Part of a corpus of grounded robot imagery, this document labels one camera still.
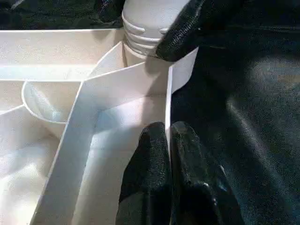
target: white plastic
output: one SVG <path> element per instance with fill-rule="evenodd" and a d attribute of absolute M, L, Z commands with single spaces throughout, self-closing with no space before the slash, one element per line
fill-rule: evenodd
<path fill-rule="evenodd" d="M 126 0 L 122 18 L 129 47 L 139 54 L 155 56 L 155 47 L 188 2 Z"/>
<path fill-rule="evenodd" d="M 22 81 L 0 81 L 0 114 L 22 105 Z"/>
<path fill-rule="evenodd" d="M 106 44 L 62 47 L 64 37 L 80 45 L 93 36 Z M 189 80 L 196 50 L 171 66 L 140 57 L 120 41 L 122 30 L 12 31 L 1 48 L 12 45 L 7 37 L 28 39 L 11 47 L 22 54 L 42 45 L 45 64 L 39 56 L 0 54 L 0 71 L 7 73 L 0 80 L 0 224 L 114 224 L 123 171 L 140 132 L 162 121 L 169 137 L 171 94 Z M 45 47 L 53 37 L 59 60 Z M 77 59 L 67 64 L 71 52 Z M 12 71 L 14 80 L 6 80 Z"/>

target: plastic organizer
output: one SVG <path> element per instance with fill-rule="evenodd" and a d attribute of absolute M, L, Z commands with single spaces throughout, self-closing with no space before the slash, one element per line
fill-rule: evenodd
<path fill-rule="evenodd" d="M 142 59 L 121 30 L 0 31 L 0 225 L 113 225 L 142 129 L 169 137 L 197 50 Z"/>

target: black fabric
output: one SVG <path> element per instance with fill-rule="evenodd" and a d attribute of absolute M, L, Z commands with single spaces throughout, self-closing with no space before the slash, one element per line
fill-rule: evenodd
<path fill-rule="evenodd" d="M 300 35 L 227 31 L 203 38 L 172 96 L 224 167 L 247 225 L 300 224 Z"/>
<path fill-rule="evenodd" d="M 171 182 L 165 126 L 152 123 L 124 171 L 116 224 L 169 225 Z"/>
<path fill-rule="evenodd" d="M 24 0 L 0 4 L 1 30 L 96 29 L 122 27 L 121 19 L 106 24 L 94 9 L 95 0 Z"/>
<path fill-rule="evenodd" d="M 172 125 L 174 225 L 243 225 L 240 207 L 216 162 L 195 131 Z"/>

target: gloved hand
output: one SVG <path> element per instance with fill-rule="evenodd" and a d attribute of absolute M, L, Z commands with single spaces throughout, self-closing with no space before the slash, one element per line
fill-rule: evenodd
<path fill-rule="evenodd" d="M 183 122 L 172 125 L 172 176 L 165 127 L 153 123 L 124 171 L 116 225 L 244 224 L 222 167 Z"/>
<path fill-rule="evenodd" d="M 172 131 L 173 225 L 243 225 L 224 170 L 195 131 L 176 122 Z"/>
<path fill-rule="evenodd" d="M 121 186 L 116 225 L 169 225 L 171 169 L 165 126 L 144 128 Z"/>
<path fill-rule="evenodd" d="M 241 8 L 244 0 L 190 0 L 158 45 L 156 54 L 176 61 L 197 46 L 200 35 L 222 28 Z M 95 9 L 104 23 L 117 20 L 125 0 L 96 0 Z"/>

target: white bottle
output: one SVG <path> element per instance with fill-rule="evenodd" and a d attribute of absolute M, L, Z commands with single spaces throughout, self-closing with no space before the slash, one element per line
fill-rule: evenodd
<path fill-rule="evenodd" d="M 144 56 L 155 47 L 189 0 L 126 0 L 122 13 L 128 46 Z"/>

